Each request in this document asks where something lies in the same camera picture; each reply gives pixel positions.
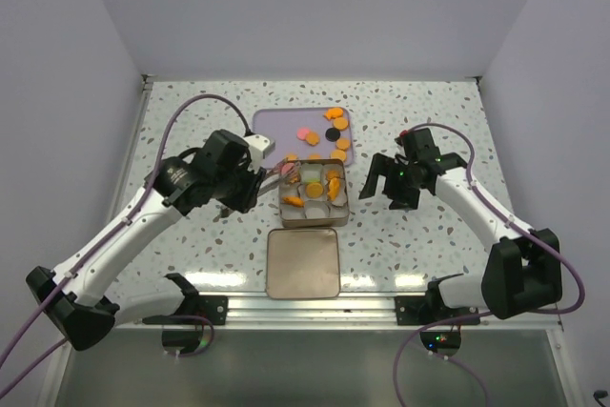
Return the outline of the orange swirl cookie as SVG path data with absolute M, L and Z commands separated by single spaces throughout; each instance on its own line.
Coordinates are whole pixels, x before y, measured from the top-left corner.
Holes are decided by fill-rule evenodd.
M 326 173 L 326 178 L 328 181 L 332 180 L 333 178 L 340 178 L 340 173 L 338 170 L 329 170 Z

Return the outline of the pink round cookie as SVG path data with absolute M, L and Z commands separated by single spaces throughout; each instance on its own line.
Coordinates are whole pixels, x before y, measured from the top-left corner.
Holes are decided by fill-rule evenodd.
M 295 163 L 286 163 L 282 166 L 280 170 L 280 174 L 282 176 L 288 176 L 291 173 L 295 173 L 297 171 L 297 166 Z
M 297 132 L 296 132 L 296 136 L 299 139 L 304 139 L 306 137 L 306 135 L 309 133 L 310 131 L 307 128 L 300 128 Z

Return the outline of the yellow sandwich cookie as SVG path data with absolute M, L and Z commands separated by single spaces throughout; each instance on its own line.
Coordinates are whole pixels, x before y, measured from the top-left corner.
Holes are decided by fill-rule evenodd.
M 311 199 L 316 199 L 324 194 L 324 187 L 320 182 L 311 182 L 306 185 L 306 195 Z

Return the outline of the gold tin lid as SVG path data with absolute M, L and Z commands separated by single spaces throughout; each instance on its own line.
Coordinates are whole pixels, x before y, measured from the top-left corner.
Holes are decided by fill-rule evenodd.
M 266 293 L 277 300 L 330 299 L 340 292 L 337 233 L 332 228 L 268 234 Z

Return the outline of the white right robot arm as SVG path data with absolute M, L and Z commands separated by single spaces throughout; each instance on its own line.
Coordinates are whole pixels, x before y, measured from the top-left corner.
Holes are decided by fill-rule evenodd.
M 395 141 L 403 152 L 373 155 L 360 198 L 381 190 L 391 209 L 411 211 L 427 191 L 457 213 L 487 253 L 482 274 L 447 275 L 428 283 L 417 311 L 421 321 L 477 310 L 507 319 L 561 299 L 559 240 L 551 230 L 537 231 L 510 214 L 476 183 L 471 160 L 442 153 L 429 128 L 405 131 Z

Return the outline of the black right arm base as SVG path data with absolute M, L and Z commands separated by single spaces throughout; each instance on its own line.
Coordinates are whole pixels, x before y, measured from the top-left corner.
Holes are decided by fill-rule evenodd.
M 478 309 L 466 307 L 449 308 L 443 302 L 439 291 L 441 281 L 458 277 L 447 275 L 430 281 L 423 295 L 397 295 L 394 297 L 396 324 L 398 326 L 423 326 L 450 319 L 450 324 L 479 325 L 479 317 L 467 317 L 478 313 Z

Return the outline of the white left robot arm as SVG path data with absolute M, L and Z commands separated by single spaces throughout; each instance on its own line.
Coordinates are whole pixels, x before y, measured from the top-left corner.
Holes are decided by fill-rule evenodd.
M 192 210 L 216 200 L 245 214 L 265 179 L 264 159 L 275 148 L 257 133 L 216 130 L 203 146 L 162 158 L 128 205 L 88 245 L 52 269 L 38 266 L 26 282 L 63 337 L 77 351 L 90 349 L 115 326 L 186 310 L 195 288 L 179 275 L 176 293 L 151 295 L 122 307 L 106 292 L 118 275 L 159 235 Z

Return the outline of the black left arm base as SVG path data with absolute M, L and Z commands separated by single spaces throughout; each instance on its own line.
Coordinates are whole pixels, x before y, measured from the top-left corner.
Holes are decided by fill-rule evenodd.
M 182 274 L 171 273 L 165 277 L 180 291 L 181 297 L 175 307 L 167 313 L 148 313 L 142 318 L 146 325 L 170 324 L 171 318 L 181 318 L 178 323 L 185 323 L 184 315 L 197 315 L 208 319 L 213 325 L 225 325 L 229 312 L 229 299 L 225 295 L 203 295 Z

